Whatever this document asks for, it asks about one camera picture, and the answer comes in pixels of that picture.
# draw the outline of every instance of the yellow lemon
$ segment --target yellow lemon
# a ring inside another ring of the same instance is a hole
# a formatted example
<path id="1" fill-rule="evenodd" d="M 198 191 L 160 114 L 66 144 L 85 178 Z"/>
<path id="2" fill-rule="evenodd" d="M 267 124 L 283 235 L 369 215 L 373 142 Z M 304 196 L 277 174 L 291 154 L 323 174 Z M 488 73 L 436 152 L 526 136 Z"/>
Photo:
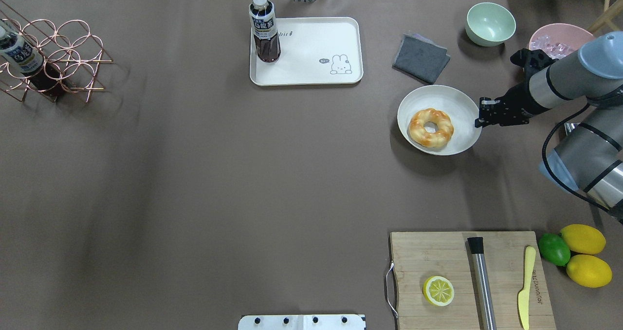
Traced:
<path id="1" fill-rule="evenodd" d="M 571 224 L 561 229 L 560 236 L 574 252 L 596 255 L 605 248 L 604 235 L 592 226 Z"/>
<path id="2" fill-rule="evenodd" d="M 424 283 L 425 299 L 436 306 L 447 306 L 454 299 L 454 286 L 445 277 L 429 277 Z"/>
<path id="3" fill-rule="evenodd" d="M 608 263 L 591 255 L 575 255 L 567 263 L 567 275 L 587 288 L 600 288 L 612 280 Z"/>

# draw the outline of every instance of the copper wire rack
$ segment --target copper wire rack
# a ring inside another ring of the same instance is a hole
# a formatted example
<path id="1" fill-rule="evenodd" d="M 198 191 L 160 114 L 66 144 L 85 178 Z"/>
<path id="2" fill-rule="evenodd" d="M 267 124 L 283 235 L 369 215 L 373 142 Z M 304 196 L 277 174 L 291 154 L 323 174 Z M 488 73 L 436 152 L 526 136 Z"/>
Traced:
<path id="1" fill-rule="evenodd" d="M 91 27 L 85 21 L 72 19 L 60 26 L 48 19 L 30 21 L 2 0 L 0 19 L 12 26 L 43 55 L 44 66 L 38 73 L 45 73 L 50 79 L 56 80 L 56 85 L 60 84 L 66 93 L 87 103 L 93 92 L 106 89 L 97 78 L 100 64 L 111 64 L 113 59 L 104 49 L 100 37 L 91 33 Z M 49 75 L 46 65 L 52 65 L 60 75 Z M 29 92 L 37 92 L 55 102 L 56 97 L 45 94 L 52 88 L 34 88 L 27 77 L 0 57 L 0 91 L 13 99 L 24 102 Z"/>

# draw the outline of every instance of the black cap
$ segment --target black cap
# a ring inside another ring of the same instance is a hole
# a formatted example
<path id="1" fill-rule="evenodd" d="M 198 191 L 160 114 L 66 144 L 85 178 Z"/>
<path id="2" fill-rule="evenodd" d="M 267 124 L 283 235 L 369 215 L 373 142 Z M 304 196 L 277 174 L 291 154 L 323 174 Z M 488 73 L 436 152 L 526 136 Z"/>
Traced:
<path id="1" fill-rule="evenodd" d="M 482 245 L 482 237 L 467 238 L 467 243 L 469 244 L 469 250 L 472 252 L 472 255 L 485 253 L 485 248 Z"/>

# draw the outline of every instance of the donut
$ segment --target donut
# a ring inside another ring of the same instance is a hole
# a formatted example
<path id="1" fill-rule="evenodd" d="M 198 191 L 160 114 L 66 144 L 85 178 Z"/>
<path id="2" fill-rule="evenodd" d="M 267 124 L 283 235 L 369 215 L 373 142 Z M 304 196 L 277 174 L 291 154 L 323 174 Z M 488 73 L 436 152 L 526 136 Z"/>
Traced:
<path id="1" fill-rule="evenodd" d="M 431 133 L 424 128 L 424 124 L 432 122 L 437 125 L 437 132 Z M 418 111 L 409 123 L 411 139 L 421 146 L 442 147 L 450 141 L 454 133 L 454 126 L 447 113 L 436 109 Z"/>

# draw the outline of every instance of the white bowl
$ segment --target white bowl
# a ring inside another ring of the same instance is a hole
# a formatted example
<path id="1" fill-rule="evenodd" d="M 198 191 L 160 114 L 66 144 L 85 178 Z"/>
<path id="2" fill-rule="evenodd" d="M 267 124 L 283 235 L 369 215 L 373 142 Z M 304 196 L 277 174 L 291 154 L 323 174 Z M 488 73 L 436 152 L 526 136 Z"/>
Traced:
<path id="1" fill-rule="evenodd" d="M 443 147 L 425 147 L 409 136 L 409 122 L 418 111 L 434 108 L 448 114 L 454 126 L 454 134 Z M 478 106 L 465 93 L 448 86 L 424 86 L 403 99 L 398 106 L 398 128 L 403 137 L 419 150 L 432 155 L 454 155 L 476 143 L 482 128 L 474 127 L 478 118 Z"/>
<path id="2" fill-rule="evenodd" d="M 494 2 L 481 2 L 467 12 L 465 31 L 480 46 L 496 46 L 514 35 L 516 22 L 513 14 Z"/>

